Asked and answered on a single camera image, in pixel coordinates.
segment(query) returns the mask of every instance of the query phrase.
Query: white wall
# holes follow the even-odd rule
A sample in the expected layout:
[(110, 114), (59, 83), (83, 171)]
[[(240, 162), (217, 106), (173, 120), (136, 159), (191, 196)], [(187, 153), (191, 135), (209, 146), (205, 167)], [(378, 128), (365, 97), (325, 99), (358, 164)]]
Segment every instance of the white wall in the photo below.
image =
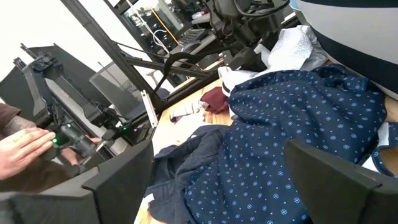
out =
[[(80, 2), (111, 39), (140, 48), (103, 1), (81, 0)], [(104, 66), (111, 62), (109, 56), (60, 0), (5, 0), (1, 4), (0, 80), (13, 68), (14, 58), (20, 57), (27, 63), (32, 60), (19, 48), (21, 42), (28, 47), (56, 43), (96, 72), (101, 69), (98, 62)], [(123, 50), (149, 60), (144, 53)], [(142, 75), (150, 71), (146, 68), (137, 69)], [(151, 86), (155, 85), (150, 77), (145, 78)]]

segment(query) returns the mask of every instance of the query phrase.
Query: clothing pile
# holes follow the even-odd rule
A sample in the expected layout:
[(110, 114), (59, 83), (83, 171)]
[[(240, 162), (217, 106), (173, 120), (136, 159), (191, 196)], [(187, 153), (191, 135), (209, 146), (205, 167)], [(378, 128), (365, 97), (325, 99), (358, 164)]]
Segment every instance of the clothing pile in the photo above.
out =
[[(227, 102), (236, 115), (231, 126), (207, 126), (155, 157), (146, 192), (155, 219), (305, 223), (310, 217), (285, 166), (286, 140), (359, 163), (382, 125), (398, 134), (396, 124), (383, 124), (383, 92), (341, 65), (255, 75), (234, 85)], [(380, 142), (375, 160), (398, 138)]]

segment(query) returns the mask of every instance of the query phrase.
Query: human hand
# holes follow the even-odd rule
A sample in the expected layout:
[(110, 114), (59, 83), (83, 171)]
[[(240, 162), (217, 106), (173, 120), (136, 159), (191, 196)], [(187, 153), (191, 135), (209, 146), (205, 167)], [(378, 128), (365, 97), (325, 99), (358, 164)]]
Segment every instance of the human hand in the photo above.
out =
[(18, 131), (0, 141), (0, 180), (22, 172), (52, 145), (55, 133), (40, 128)]
[[(98, 144), (101, 141), (101, 138), (90, 138), (90, 140), (94, 143), (94, 144)], [(72, 149), (70, 148), (65, 148), (62, 152), (61, 152), (62, 156), (64, 158), (66, 158), (69, 163), (74, 166), (79, 164), (79, 160), (81, 159), (79, 157), (78, 154), (76, 154)]]

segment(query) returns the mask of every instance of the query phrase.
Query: navy blue shirt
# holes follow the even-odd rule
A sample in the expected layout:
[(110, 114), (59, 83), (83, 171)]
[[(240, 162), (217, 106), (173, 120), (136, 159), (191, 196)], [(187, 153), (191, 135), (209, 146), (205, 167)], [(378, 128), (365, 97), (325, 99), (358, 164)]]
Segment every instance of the navy blue shirt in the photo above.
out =
[(228, 103), (239, 119), (217, 160), (199, 167), (184, 191), (197, 223), (303, 223), (286, 139), (359, 162), (386, 117), (383, 93), (340, 65), (257, 77), (236, 86)]

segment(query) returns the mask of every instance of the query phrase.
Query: sleeve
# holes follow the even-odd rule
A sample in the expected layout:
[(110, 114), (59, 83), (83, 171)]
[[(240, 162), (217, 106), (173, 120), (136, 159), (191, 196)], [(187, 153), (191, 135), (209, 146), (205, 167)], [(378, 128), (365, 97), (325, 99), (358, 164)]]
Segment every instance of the sleeve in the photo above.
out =
[(0, 130), (3, 129), (12, 118), (19, 115), (20, 109), (0, 103)]

